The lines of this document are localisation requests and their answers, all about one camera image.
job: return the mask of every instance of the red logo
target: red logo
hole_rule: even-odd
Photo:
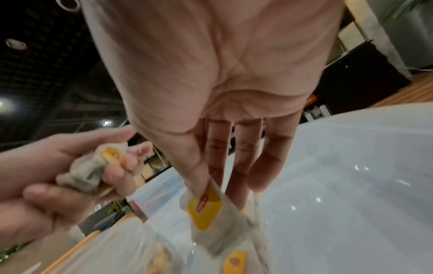
[[[200,199],[200,201],[198,202],[198,205],[197,205],[197,207],[196,207],[196,210],[197,210],[198,213],[200,213],[200,211],[203,210],[203,208],[204,208],[204,206],[206,205],[208,199],[209,199],[209,197],[207,196],[207,194],[205,194],[205,195]]]
[[[230,258],[230,264],[234,265],[234,266],[238,266],[238,265],[240,265],[240,260],[236,257],[231,257]]]

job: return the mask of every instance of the black ceiling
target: black ceiling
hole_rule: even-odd
[[[0,10],[0,151],[126,121],[81,11],[55,0],[2,0]],[[8,38],[27,49],[8,47]]]

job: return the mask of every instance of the palm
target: palm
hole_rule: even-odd
[[[221,183],[231,122],[237,123],[237,144],[245,144],[236,151],[234,171],[243,179],[233,185],[244,185],[248,176],[250,188],[261,191],[278,174],[342,7],[342,0],[83,3],[131,123],[197,193],[203,193],[208,168]],[[266,176],[249,172],[263,118],[269,142],[256,164],[265,163]],[[237,199],[238,192],[228,195]]]

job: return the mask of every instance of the wooden floor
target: wooden floor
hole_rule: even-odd
[[[412,84],[371,107],[433,102],[433,73],[416,75],[410,80]]]

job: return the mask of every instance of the hand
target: hand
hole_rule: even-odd
[[[128,118],[196,197],[222,184],[243,208],[281,171],[335,40],[343,0],[89,0],[94,41]],[[263,118],[266,137],[257,159]]]
[[[129,140],[135,130],[103,129],[54,135],[0,154],[0,246],[27,242],[82,222],[97,204],[135,191],[133,176],[152,152],[150,142],[129,151],[119,165],[104,171],[104,181],[117,194],[97,198],[55,185],[55,176],[68,171],[72,161],[104,143]]]

